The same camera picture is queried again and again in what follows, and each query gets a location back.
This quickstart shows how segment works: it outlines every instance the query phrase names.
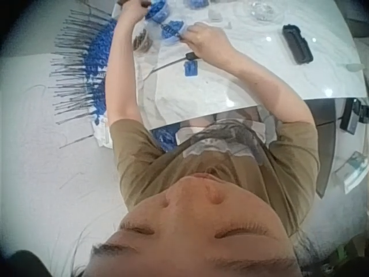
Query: white table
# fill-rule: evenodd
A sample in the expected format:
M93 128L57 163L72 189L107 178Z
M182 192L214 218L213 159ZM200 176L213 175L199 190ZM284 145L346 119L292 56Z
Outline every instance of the white table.
M175 4L174 14L188 24L206 23L208 10L188 10ZM345 65L360 63L349 29L333 0L286 0L284 18L261 25L249 15L244 1L223 3L224 29L241 52L266 66L286 81L303 99L365 97L362 72L349 72ZM283 36L285 24L297 25L314 56L308 65L297 65ZM162 46L155 65L182 58L190 49L184 44ZM151 75L138 102L147 128L158 128L208 114L256 105L234 77L199 61L197 77L185 77L183 63Z

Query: white floor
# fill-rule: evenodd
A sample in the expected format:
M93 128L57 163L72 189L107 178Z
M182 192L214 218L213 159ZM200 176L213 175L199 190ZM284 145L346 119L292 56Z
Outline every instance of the white floor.
M107 12L114 0L90 0ZM1 59L1 248L33 251L53 276L86 263L126 214L112 151L93 138L88 119L58 126L48 89L54 37L74 0L40 1L25 14Z

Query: black object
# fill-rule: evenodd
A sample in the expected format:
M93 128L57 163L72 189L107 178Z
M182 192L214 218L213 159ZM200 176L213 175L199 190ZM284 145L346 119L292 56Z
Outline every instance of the black object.
M369 106L361 106L359 113L359 122L369 124Z
M357 98L347 98L345 103L344 115L340 128L350 134L355 134L357 123L359 122L359 114L361 102Z
M295 25L284 25L283 36L298 64L310 63L314 60L306 39L301 36L299 27Z
M167 63L166 65L163 65L159 68L155 68L153 69L150 74L154 73L154 72L157 72L159 71L160 69L163 69L163 68L167 68L168 66L171 66L171 65L174 65L176 63L179 63L179 62L183 62L183 61L195 61L196 59L199 59L198 56L196 56L196 54L194 52L189 52L186 54L186 56L184 58L181 58L181 59L177 59L176 61L173 61L173 62L170 62L170 63Z
M196 56L195 52L189 52L186 54L186 60L195 61L196 59L199 59L199 57Z

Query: blue beads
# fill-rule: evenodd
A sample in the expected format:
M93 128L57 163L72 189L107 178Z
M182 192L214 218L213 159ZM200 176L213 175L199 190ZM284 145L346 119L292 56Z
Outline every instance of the blue beads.
M115 26L116 20L112 19L91 41L84 58L87 78L96 77L99 69L107 66Z
M192 9L200 9L209 5L209 0L188 0L189 7Z
M156 23L162 23L165 19L168 18L169 14L170 10L167 1L159 0L149 7L149 11L145 18L146 20L152 20Z
M115 26L116 20L110 20L96 37L93 38L89 45L88 52L84 56L86 79L93 82L93 84L86 85L86 90L91 96L93 106L96 109L95 114L97 115L97 120L99 115L103 115L106 111L105 80L96 83L95 78L99 75L100 71L108 65Z
M186 61L184 63L184 75L186 77L197 76L197 61Z
M164 24L161 27L161 37L163 39L168 39L172 36L178 36L178 33L182 29L184 24L185 23L183 21L171 20L168 24Z

